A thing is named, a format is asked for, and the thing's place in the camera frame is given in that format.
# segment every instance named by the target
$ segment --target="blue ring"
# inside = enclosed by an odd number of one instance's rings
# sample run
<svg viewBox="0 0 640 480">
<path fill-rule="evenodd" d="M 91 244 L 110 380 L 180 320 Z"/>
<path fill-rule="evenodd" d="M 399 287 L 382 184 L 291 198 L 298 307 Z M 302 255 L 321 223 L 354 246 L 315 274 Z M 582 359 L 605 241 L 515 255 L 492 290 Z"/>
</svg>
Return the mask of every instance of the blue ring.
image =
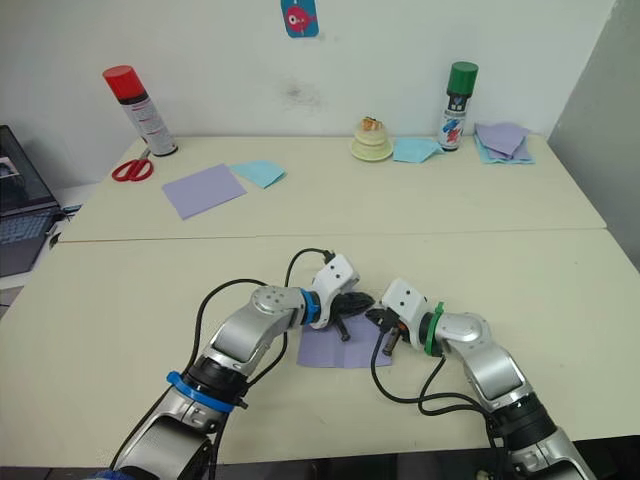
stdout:
<svg viewBox="0 0 640 480">
<path fill-rule="evenodd" d="M 176 390 L 183 395 L 186 395 L 191 400 L 195 400 L 196 402 L 218 412 L 230 413 L 234 409 L 234 406 L 229 403 L 221 402 L 220 400 L 216 400 L 215 398 L 211 398 L 204 393 L 194 390 L 182 381 L 180 374 L 176 371 L 169 372 L 169 375 L 167 375 L 167 382 L 176 387 Z"/>
<path fill-rule="evenodd" d="M 311 322 L 313 322 L 313 317 L 315 316 L 315 314 L 320 311 L 320 305 L 316 305 L 315 303 L 313 303 L 313 297 L 305 289 L 301 288 L 300 291 L 302 292 L 302 296 L 304 297 L 305 302 L 307 302 L 307 316 L 304 319 L 303 325 L 309 325 Z"/>
</svg>

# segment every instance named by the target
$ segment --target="sticker on wall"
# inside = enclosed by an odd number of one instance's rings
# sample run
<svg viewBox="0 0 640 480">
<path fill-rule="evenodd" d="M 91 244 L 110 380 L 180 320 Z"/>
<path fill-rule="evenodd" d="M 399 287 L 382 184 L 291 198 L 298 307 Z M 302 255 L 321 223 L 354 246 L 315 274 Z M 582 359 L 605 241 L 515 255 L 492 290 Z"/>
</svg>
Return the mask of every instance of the sticker on wall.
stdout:
<svg viewBox="0 0 640 480">
<path fill-rule="evenodd" d="M 318 35 L 315 0 L 280 0 L 284 26 L 291 38 Z"/>
</svg>

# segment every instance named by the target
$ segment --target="laptop keyboard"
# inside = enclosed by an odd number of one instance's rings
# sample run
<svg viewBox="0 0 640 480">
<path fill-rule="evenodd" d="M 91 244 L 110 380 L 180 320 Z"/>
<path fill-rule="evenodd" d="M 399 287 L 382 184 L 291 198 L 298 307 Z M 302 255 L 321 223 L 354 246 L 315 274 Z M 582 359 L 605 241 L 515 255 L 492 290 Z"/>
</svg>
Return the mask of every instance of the laptop keyboard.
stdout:
<svg viewBox="0 0 640 480">
<path fill-rule="evenodd" d="M 25 215 L 0 221 L 0 245 L 36 238 L 45 233 L 50 213 Z"/>
</svg>

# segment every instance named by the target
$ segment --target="red cap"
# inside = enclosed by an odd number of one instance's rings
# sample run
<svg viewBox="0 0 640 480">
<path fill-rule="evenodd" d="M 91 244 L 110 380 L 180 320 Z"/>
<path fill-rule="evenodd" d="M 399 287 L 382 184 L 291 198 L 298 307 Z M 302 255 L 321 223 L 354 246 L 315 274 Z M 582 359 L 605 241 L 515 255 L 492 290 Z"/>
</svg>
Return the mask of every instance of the red cap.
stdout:
<svg viewBox="0 0 640 480">
<path fill-rule="evenodd" d="M 118 100 L 128 100 L 145 93 L 144 86 L 131 65 L 118 65 L 102 72 Z"/>
</svg>

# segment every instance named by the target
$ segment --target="laptop screen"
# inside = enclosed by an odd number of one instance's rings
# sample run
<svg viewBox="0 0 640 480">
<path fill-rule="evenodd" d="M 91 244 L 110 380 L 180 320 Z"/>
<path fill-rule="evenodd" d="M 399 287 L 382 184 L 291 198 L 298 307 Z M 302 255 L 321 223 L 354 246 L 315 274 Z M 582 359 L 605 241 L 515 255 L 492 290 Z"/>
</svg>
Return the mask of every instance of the laptop screen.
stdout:
<svg viewBox="0 0 640 480">
<path fill-rule="evenodd" d="M 0 215 L 57 205 L 6 125 L 0 125 Z"/>
</svg>

